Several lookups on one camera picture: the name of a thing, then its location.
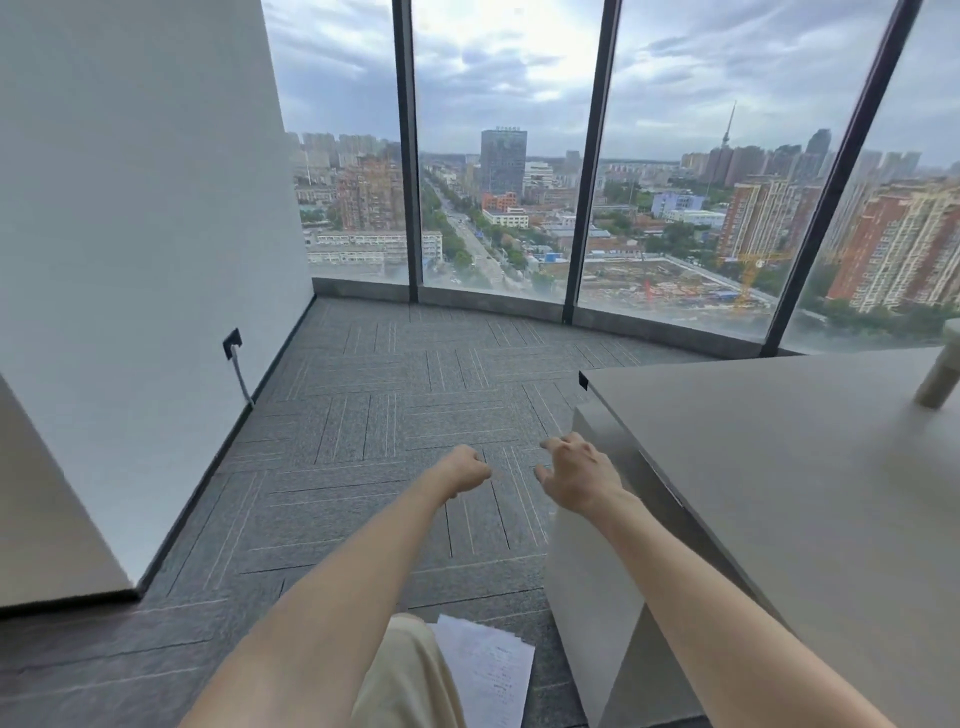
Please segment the grey table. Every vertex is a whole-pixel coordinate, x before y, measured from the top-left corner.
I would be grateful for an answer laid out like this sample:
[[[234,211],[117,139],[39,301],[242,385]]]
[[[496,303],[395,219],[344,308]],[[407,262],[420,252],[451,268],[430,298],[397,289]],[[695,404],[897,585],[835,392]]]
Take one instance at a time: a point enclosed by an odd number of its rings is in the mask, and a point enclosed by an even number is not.
[[[573,429],[895,724],[960,728],[960,384],[942,350],[584,370]]]

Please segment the grey window sill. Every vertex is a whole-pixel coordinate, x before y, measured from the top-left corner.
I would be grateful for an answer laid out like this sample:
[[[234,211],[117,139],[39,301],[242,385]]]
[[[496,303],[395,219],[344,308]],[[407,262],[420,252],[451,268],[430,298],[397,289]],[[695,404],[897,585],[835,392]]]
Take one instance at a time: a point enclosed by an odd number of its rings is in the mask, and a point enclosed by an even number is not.
[[[411,303],[518,316],[604,334],[627,336],[713,358],[765,358],[762,343],[759,342],[678,323],[640,319],[580,306],[574,306],[572,313],[566,314],[564,305],[555,301],[500,296],[474,290],[429,286],[412,288],[409,284],[337,277],[313,276],[312,282],[315,294],[320,297]]]

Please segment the beige cylindrical lamp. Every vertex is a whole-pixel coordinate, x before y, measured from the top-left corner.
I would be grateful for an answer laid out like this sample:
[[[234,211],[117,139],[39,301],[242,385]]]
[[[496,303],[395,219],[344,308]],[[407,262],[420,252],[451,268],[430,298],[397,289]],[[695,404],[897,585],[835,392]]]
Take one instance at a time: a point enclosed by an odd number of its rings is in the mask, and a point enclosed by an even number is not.
[[[919,407],[940,409],[960,384],[960,318],[946,321],[942,349],[918,386],[913,402]]]

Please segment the person's left hand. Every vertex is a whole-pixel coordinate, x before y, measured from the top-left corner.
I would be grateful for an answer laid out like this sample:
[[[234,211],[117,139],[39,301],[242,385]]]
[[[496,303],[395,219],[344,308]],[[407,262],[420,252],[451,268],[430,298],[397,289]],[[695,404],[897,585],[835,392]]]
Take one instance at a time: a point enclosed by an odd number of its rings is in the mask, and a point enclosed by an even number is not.
[[[473,491],[492,478],[492,468],[482,455],[467,444],[458,444],[428,470],[445,501]]]

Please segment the person's right hand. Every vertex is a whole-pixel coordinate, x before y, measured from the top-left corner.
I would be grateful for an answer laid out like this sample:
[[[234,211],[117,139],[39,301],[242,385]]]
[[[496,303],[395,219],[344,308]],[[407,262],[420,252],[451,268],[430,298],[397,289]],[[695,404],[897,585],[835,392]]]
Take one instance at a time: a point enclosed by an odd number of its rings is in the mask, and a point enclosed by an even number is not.
[[[558,480],[558,492],[546,495],[559,507],[589,518],[598,503],[623,490],[610,458],[582,435],[573,431],[541,441],[550,455],[550,467]]]

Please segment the white paper sheets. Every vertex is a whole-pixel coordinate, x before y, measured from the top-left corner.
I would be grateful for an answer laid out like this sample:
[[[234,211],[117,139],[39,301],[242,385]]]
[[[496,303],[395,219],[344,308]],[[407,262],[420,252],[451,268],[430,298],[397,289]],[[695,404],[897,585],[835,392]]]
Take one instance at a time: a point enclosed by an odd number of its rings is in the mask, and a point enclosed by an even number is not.
[[[522,728],[534,645],[446,614],[430,628],[457,689],[466,728]]]

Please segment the black window mullion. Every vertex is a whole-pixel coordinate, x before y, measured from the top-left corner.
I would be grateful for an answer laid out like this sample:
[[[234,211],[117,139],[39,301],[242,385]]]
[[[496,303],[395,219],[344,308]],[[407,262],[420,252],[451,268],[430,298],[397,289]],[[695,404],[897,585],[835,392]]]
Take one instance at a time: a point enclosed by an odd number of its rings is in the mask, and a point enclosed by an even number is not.
[[[403,178],[410,303],[424,285],[423,214],[419,180],[412,0],[390,0]]]
[[[596,188],[605,117],[614,73],[622,5],[623,0],[604,0],[603,4],[590,109],[586,125],[577,210],[560,318],[561,323],[566,326],[572,326],[574,324],[574,315],[579,302],[592,224],[594,191]]]
[[[861,150],[905,50],[925,0],[896,0],[869,72],[826,177],[822,194],[798,246],[792,267],[778,298],[758,358],[775,358],[791,318],[797,310],[842,195],[854,174]]]

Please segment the person's right forearm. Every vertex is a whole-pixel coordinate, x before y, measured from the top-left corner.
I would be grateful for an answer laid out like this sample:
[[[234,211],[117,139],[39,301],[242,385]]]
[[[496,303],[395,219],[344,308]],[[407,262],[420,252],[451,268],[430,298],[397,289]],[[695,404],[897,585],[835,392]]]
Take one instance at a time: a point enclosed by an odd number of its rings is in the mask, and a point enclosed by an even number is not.
[[[713,728],[896,728],[622,488],[584,514],[646,601]]]

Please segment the person's left forearm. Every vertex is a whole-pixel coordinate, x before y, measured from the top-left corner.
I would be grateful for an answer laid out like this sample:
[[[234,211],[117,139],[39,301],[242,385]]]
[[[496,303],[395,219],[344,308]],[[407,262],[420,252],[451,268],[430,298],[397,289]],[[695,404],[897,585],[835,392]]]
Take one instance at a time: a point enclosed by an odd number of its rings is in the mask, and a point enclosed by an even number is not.
[[[450,483],[433,467],[296,582],[178,728],[347,728]]]

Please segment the person's beige trouser leg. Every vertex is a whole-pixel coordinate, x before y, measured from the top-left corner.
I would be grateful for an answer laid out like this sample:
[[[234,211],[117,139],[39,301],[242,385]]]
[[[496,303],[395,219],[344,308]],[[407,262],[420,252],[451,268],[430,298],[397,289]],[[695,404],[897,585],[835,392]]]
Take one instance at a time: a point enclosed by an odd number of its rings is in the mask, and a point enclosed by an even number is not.
[[[419,617],[390,617],[349,728],[467,728],[450,668],[432,629]]]

